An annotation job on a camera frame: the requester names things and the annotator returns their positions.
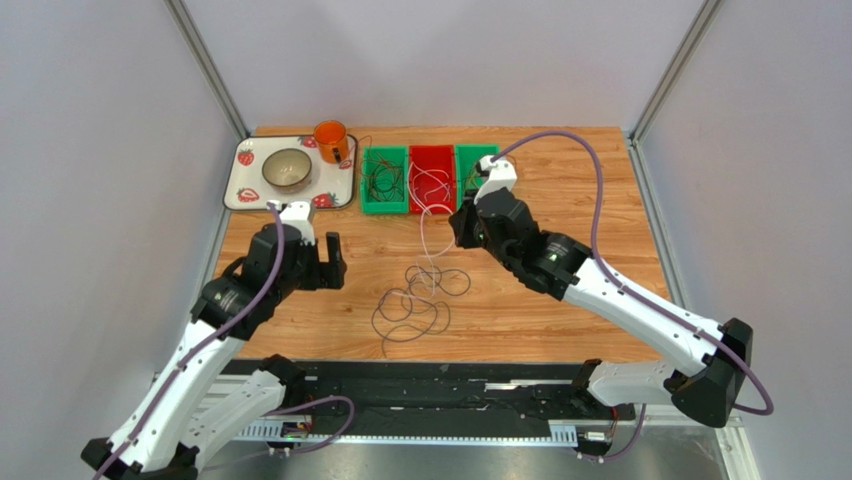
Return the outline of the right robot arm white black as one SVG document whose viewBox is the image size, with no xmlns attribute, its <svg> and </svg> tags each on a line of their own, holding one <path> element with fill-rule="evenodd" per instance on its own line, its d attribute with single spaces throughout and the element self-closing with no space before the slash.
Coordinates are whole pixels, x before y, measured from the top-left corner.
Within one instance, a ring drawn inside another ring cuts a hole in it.
<svg viewBox="0 0 852 480">
<path fill-rule="evenodd" d="M 542 230 L 527 204 L 505 188 L 466 197 L 449 218 L 455 243 L 482 248 L 525 287 L 591 311 L 661 355 L 645 363 L 589 360 L 578 380 L 596 401 L 672 405 L 705 426 L 728 422 L 751 364 L 753 329 L 732 318 L 702 318 L 614 271 L 572 237 Z"/>
</svg>

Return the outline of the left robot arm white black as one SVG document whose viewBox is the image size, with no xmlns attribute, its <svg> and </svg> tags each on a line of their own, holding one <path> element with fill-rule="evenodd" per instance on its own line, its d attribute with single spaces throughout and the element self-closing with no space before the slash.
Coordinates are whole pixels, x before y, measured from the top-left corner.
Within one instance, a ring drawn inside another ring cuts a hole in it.
<svg viewBox="0 0 852 480">
<path fill-rule="evenodd" d="M 218 451 L 261 416 L 316 406 L 306 373 L 275 354 L 236 391 L 205 411 L 201 401 L 258 327 L 296 290 L 342 288 L 340 236 L 326 235 L 328 260 L 294 222 L 267 224 L 246 256 L 208 282 L 172 358 L 142 403 L 111 436 L 96 438 L 81 458 L 98 479 L 195 479 Z"/>
</svg>

